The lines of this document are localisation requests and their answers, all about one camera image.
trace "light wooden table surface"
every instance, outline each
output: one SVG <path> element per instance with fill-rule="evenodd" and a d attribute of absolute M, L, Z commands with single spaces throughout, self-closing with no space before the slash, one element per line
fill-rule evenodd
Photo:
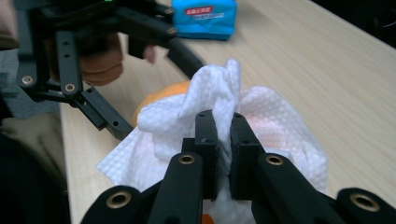
<path fill-rule="evenodd" d="M 243 87 L 286 98 L 326 150 L 328 194 L 360 187 L 396 205 L 396 50 L 307 0 L 241 0 L 228 41 L 185 40 L 207 63 L 242 64 Z M 186 78 L 157 50 L 154 65 L 127 57 L 99 91 L 128 120 L 149 93 Z M 72 220 L 112 187 L 96 164 L 119 142 L 62 106 Z"/>

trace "blue wet wipe package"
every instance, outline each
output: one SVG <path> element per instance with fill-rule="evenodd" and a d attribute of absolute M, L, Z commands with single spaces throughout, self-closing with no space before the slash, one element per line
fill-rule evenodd
<path fill-rule="evenodd" d="M 172 8 L 180 37 L 226 40 L 233 34 L 234 0 L 173 0 Z"/>

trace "black bracket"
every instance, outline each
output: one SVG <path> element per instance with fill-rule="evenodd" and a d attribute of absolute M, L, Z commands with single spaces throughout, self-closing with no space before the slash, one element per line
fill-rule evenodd
<path fill-rule="evenodd" d="M 35 101 L 51 100 L 79 108 L 93 125 L 118 139 L 132 126 L 94 88 L 84 90 L 78 55 L 103 50 L 106 36 L 129 36 L 128 52 L 142 58 L 146 45 L 169 49 L 167 57 L 191 78 L 203 63 L 177 39 L 174 10 L 153 0 L 16 0 L 20 67 L 18 84 Z M 60 81 L 50 78 L 45 41 L 58 52 Z"/>
<path fill-rule="evenodd" d="M 195 138 L 183 139 L 162 181 L 141 193 L 125 186 L 106 190 L 82 223 L 201 223 L 202 199 L 216 200 L 218 193 L 219 143 L 211 110 L 199 113 L 195 125 Z M 342 189 L 336 199 L 316 191 L 291 161 L 264 151 L 240 114 L 231 135 L 231 195 L 252 201 L 256 223 L 395 223 L 396 210 L 367 190 Z"/>

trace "textured white tissue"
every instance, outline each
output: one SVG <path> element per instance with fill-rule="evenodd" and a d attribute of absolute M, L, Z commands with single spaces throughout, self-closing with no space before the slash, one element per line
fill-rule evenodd
<path fill-rule="evenodd" d="M 98 169 L 115 185 L 147 189 L 160 181 L 184 137 L 194 137 L 195 115 L 213 109 L 222 143 L 219 196 L 204 202 L 204 212 L 215 223 L 254 223 L 249 202 L 232 201 L 228 180 L 233 112 L 241 113 L 267 151 L 290 158 L 318 190 L 326 187 L 327 160 L 314 136 L 294 109 L 275 91 L 253 87 L 240 91 L 240 65 L 210 64 L 191 80 L 188 92 L 163 98 L 142 108 L 138 127 L 106 158 Z"/>

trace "dark background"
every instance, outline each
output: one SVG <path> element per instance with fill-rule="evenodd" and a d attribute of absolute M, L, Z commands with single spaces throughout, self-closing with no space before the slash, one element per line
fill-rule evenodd
<path fill-rule="evenodd" d="M 396 48 L 396 0 L 312 0 Z"/>

